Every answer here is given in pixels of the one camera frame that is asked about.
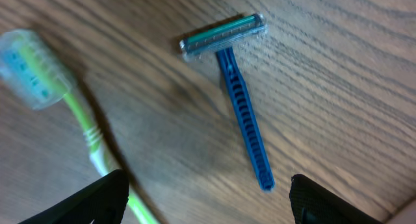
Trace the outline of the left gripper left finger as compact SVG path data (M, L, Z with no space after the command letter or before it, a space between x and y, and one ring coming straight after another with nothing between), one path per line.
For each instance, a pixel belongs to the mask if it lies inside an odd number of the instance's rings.
M120 224L128 195L127 174L116 169L21 224Z

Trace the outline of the green white toothbrush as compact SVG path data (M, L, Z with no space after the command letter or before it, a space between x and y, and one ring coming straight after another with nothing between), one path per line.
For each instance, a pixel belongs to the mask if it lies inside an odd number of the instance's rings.
M83 131L91 163L101 178L125 167L109 149L90 104L77 87L75 77L43 40L29 29L14 29L1 35L1 78L30 108L41 110L59 101L67 104ZM158 224L129 180L126 208L139 223Z

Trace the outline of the blue disposable razor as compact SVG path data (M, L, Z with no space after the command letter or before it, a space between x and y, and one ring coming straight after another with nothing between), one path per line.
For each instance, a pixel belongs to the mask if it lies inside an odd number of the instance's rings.
M239 124L253 172L260 189L270 192L275 187L274 176L267 152L256 120L249 91L239 70L233 46L252 36L267 31L267 23L262 14L228 20L216 27L207 29L179 41L185 60L204 53L214 53L223 74L227 93Z

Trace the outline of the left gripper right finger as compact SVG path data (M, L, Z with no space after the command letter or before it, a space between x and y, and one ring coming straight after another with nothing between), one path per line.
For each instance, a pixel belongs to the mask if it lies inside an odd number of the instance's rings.
M289 200L296 224L381 224L303 174L292 176Z

